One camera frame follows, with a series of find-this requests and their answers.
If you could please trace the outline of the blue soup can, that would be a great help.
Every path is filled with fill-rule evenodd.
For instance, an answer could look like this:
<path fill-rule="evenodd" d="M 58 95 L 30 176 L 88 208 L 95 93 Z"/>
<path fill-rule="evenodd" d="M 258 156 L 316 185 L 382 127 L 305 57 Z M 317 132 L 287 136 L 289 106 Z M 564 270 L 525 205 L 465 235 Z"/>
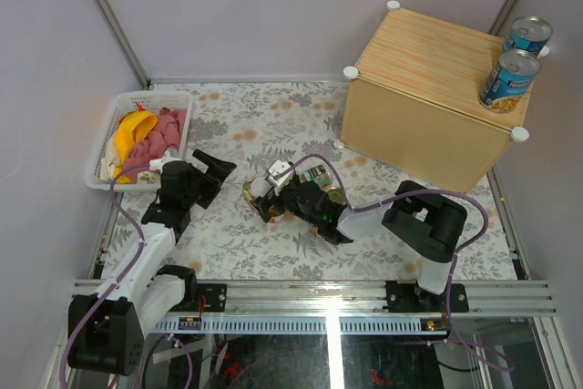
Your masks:
<path fill-rule="evenodd" d="M 546 20 L 536 16 L 521 16 L 509 27 L 502 43 L 502 50 L 520 49 L 538 56 L 553 35 L 553 28 Z"/>
<path fill-rule="evenodd" d="M 479 102 L 496 113 L 513 111 L 541 68 L 538 57 L 525 50 L 503 51 L 479 93 Z"/>

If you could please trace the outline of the yellow jar white lid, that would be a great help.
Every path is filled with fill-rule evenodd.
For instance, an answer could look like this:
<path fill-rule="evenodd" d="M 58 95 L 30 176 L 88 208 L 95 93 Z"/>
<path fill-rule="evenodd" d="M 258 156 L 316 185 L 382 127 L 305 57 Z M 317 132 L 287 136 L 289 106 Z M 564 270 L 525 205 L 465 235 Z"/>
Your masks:
<path fill-rule="evenodd" d="M 249 192 L 251 197 L 255 200 L 257 198 L 264 197 L 272 189 L 272 187 L 272 183 L 267 179 L 256 178 L 251 182 Z"/>

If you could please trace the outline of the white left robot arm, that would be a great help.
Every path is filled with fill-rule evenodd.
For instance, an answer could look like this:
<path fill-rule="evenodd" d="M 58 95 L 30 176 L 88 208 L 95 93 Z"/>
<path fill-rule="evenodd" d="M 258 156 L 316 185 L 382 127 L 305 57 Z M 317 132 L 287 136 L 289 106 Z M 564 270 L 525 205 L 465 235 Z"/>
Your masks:
<path fill-rule="evenodd" d="M 195 272 L 162 262 L 189 226 L 192 207 L 206 209 L 237 166 L 199 149 L 193 156 L 205 171 L 170 153 L 136 167 L 159 174 L 156 198 L 134 224 L 138 237 L 114 272 L 94 292 L 78 294 L 70 303 L 62 370 L 129 376 L 158 321 L 173 307 L 185 312 L 198 304 Z"/>

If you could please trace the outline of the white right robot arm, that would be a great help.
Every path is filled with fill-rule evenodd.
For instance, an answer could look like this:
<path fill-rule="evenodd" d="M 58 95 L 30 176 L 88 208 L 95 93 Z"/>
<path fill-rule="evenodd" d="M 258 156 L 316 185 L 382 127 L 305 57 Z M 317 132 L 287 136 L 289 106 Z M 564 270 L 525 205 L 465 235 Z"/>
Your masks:
<path fill-rule="evenodd" d="M 447 279 L 467 211 L 440 190 L 406 180 L 396 200 L 352 208 L 333 200 L 317 183 L 296 178 L 281 189 L 266 179 L 255 179 L 249 191 L 251 206 L 264 222 L 290 213 L 334 245 L 392 233 L 422 257 L 414 295 L 417 304 L 431 312 L 446 303 Z"/>

